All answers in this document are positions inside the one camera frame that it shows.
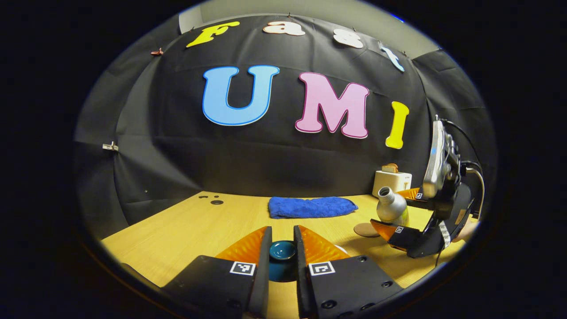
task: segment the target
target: cable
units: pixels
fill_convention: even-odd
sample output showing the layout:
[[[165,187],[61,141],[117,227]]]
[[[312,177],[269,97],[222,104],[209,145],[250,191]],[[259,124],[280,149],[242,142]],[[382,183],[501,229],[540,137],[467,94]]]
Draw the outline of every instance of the cable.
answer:
[[[477,171],[477,170],[475,170],[475,169],[472,169],[472,168],[470,168],[470,167],[467,167],[467,172],[470,172],[470,171],[473,172],[473,173],[475,173],[476,176],[479,177],[480,186],[481,186],[482,189],[483,189],[483,196],[480,198],[480,208],[479,208],[479,221],[480,221],[480,213],[481,213],[482,210],[483,210],[483,204],[484,204],[484,180],[483,180],[483,176],[479,173],[479,171]]]
[[[479,163],[473,162],[473,161],[461,161],[461,163],[463,163],[463,164],[469,164],[469,165],[474,165],[474,166],[478,167],[478,168],[479,168],[479,171],[480,171],[480,174],[481,174],[482,176],[484,176],[483,168],[480,167],[480,164],[479,164]]]
[[[437,254],[437,259],[435,260],[435,267],[437,267],[437,263],[439,262],[439,257],[441,256],[441,252],[443,251],[444,245],[441,245],[441,249],[439,249],[439,253]]]
[[[455,124],[455,123],[453,123],[453,122],[451,122],[451,121],[449,121],[449,120],[447,120],[447,119],[439,119],[439,121],[441,121],[441,122],[443,122],[443,123],[446,123],[446,124],[448,124],[448,125],[450,125],[450,126],[456,128],[456,129],[458,129],[458,130],[463,134],[463,136],[467,139],[467,141],[469,142],[469,144],[471,144],[472,151],[475,152],[476,159],[480,162],[480,157],[479,157],[479,155],[476,153],[476,149],[475,149],[474,144],[472,143],[471,139],[468,138],[468,135],[463,131],[463,129],[460,128],[457,124]]]

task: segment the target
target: black cloth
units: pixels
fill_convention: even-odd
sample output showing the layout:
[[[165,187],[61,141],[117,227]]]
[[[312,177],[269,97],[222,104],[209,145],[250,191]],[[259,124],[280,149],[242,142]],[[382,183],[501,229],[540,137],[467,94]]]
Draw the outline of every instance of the black cloth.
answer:
[[[79,118],[75,161],[83,214],[98,237],[201,190],[279,197],[370,194],[374,171],[391,162],[411,173],[412,187],[418,187],[428,162],[434,114],[465,129],[490,176],[487,188],[494,185],[496,151],[488,112],[474,85],[445,52],[410,60],[389,48],[405,68],[401,73],[372,37],[358,33],[362,49],[334,41],[335,28],[349,28],[286,16],[226,22],[235,20],[239,26],[186,48],[206,26],[179,35],[174,16],[128,48],[97,81]],[[262,31],[268,22],[280,20],[300,24],[306,34]],[[160,47],[164,55],[149,54]],[[247,70],[253,65],[280,69],[272,81],[268,112],[239,127],[209,121],[202,111],[203,74],[220,66],[239,68],[228,103],[244,107],[252,97],[253,76]],[[330,133],[320,112],[321,132],[296,130],[305,98],[302,72],[325,75],[337,96],[351,82],[367,87],[368,137]],[[399,150],[385,144],[393,101],[409,108]],[[468,142],[450,132],[463,159],[474,160]],[[111,141],[119,152],[101,148]]]

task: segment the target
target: pink letter m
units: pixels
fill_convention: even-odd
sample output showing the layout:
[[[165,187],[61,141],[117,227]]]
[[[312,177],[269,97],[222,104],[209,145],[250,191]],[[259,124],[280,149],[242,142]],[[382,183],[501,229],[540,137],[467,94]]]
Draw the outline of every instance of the pink letter m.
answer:
[[[299,75],[305,83],[305,105],[303,116],[295,122],[298,131],[306,133],[321,132],[323,125],[319,120],[321,112],[331,133],[334,133],[346,114],[346,124],[341,128],[342,134],[352,138],[365,138],[366,130],[366,97],[370,93],[360,84],[349,83],[340,98],[333,90],[329,80],[322,74],[304,72]]]

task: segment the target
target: round cork coaster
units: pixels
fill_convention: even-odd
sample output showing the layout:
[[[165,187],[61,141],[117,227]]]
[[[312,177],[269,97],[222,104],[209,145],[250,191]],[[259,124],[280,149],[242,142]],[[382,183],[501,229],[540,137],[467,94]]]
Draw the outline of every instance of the round cork coaster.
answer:
[[[354,227],[354,232],[362,237],[379,237],[370,223],[360,223]]]

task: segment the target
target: blue letter u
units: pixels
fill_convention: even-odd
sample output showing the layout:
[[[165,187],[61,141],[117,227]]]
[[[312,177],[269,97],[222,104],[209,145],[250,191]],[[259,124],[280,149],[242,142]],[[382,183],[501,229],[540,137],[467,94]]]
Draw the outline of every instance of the blue letter u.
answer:
[[[238,68],[224,66],[203,74],[207,79],[203,94],[203,113],[210,121],[220,125],[239,126],[258,121],[266,114],[270,104],[272,78],[280,69],[271,65],[255,65],[248,72],[254,75],[252,100],[242,108],[231,107],[228,102],[230,79],[238,73]]]

